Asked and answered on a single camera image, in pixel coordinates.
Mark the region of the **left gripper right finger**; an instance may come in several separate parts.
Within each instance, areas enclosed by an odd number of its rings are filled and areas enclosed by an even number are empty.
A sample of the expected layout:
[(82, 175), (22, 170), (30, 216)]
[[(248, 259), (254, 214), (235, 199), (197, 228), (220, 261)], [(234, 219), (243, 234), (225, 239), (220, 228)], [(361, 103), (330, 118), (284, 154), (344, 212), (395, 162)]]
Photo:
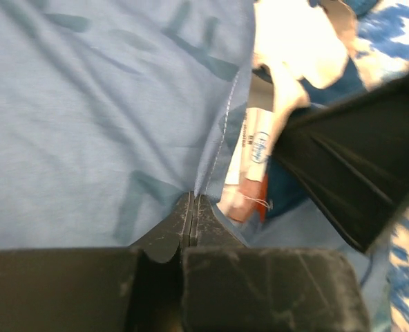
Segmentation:
[(228, 220), (218, 218), (209, 198), (199, 195), (192, 207), (189, 246), (245, 247), (246, 243)]

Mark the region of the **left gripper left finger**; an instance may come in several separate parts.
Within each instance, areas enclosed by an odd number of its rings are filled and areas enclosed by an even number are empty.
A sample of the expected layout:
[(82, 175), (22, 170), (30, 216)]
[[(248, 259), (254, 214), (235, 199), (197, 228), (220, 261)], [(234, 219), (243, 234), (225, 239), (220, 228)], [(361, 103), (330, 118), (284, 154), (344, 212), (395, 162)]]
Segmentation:
[(142, 249), (155, 263), (164, 264), (173, 259), (177, 251), (189, 246), (193, 218), (193, 193), (184, 193), (172, 212), (144, 236), (131, 245)]

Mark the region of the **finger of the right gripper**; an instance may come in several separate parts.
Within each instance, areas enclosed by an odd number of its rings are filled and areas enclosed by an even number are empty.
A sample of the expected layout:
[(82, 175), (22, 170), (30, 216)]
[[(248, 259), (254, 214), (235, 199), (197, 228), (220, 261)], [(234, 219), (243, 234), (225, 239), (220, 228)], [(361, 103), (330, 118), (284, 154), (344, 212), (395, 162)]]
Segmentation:
[(409, 73), (289, 122), (272, 156), (368, 252), (409, 206)]

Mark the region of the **dark blue lettered pillowcase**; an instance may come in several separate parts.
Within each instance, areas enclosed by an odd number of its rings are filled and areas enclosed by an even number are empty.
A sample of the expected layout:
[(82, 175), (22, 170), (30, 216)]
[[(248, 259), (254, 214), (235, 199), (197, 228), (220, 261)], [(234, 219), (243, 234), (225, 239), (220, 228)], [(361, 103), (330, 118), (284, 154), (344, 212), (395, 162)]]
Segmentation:
[(0, 1), (0, 331), (374, 331), (345, 253), (131, 247), (222, 187), (249, 86), (246, 57), (217, 78), (163, 19)]

